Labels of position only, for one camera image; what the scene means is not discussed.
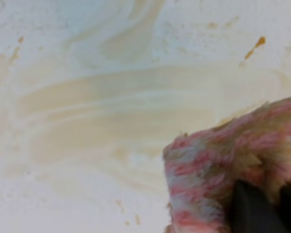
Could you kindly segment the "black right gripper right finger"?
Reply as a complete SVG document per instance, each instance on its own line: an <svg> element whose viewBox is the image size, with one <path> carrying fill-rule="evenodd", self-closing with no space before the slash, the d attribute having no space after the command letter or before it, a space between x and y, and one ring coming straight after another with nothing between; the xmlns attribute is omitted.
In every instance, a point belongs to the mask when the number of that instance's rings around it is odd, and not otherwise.
<svg viewBox="0 0 291 233"><path fill-rule="evenodd" d="M286 185L280 190L279 215L291 233L291 185Z"/></svg>

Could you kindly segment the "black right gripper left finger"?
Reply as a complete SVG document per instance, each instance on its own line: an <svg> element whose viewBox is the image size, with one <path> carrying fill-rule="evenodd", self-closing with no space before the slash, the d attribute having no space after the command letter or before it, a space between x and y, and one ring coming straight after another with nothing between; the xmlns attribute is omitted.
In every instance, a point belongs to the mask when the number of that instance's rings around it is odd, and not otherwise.
<svg viewBox="0 0 291 233"><path fill-rule="evenodd" d="M235 182L229 210L233 233L286 233L265 194L245 181Z"/></svg>

